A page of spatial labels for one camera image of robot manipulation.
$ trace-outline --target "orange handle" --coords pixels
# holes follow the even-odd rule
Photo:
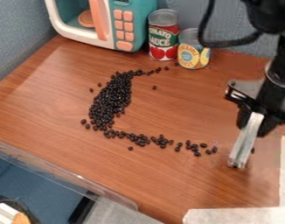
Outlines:
[[[104,0],[89,0],[89,5],[98,38],[108,40],[108,10]]]

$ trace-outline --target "microwave button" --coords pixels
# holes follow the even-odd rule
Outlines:
[[[123,31],[117,31],[116,32],[116,37],[118,38],[118,39],[124,39],[124,32]]]
[[[115,29],[122,30],[122,21],[115,21]]]
[[[126,52],[130,52],[133,49],[133,45],[129,42],[126,42],[126,41],[120,41],[119,40],[118,42],[116,42],[116,46],[120,50],[123,50]]]
[[[132,32],[133,31],[133,24],[132,23],[125,23],[125,30],[127,32]]]
[[[131,22],[133,20],[133,12],[130,10],[124,11],[124,20],[127,22]]]
[[[127,41],[133,41],[135,39],[134,33],[133,32],[126,32],[125,38]]]
[[[121,10],[115,10],[115,19],[122,19],[122,11]]]

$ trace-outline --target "can lid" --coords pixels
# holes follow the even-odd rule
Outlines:
[[[190,46],[200,46],[198,42],[198,28],[189,28],[180,32],[179,43]]]
[[[149,14],[150,25],[170,26],[178,22],[177,12],[174,10],[155,10]]]

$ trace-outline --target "metal can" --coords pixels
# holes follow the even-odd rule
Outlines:
[[[176,11],[156,10],[149,14],[149,55],[156,60],[175,59],[179,31]]]
[[[197,28],[181,31],[179,43],[177,59],[182,67],[199,69],[208,65],[211,49],[199,44]]]

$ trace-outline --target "yellow can label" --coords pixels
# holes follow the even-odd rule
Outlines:
[[[181,44],[177,50],[178,61],[182,67],[199,69],[209,63],[211,50],[203,46]]]
[[[205,48],[203,50],[203,52],[201,53],[201,64],[203,66],[208,65],[209,63],[209,58],[210,58],[210,49],[209,48]]]
[[[199,52],[196,48],[182,44],[177,49],[177,56],[182,67],[194,68],[199,61]]]

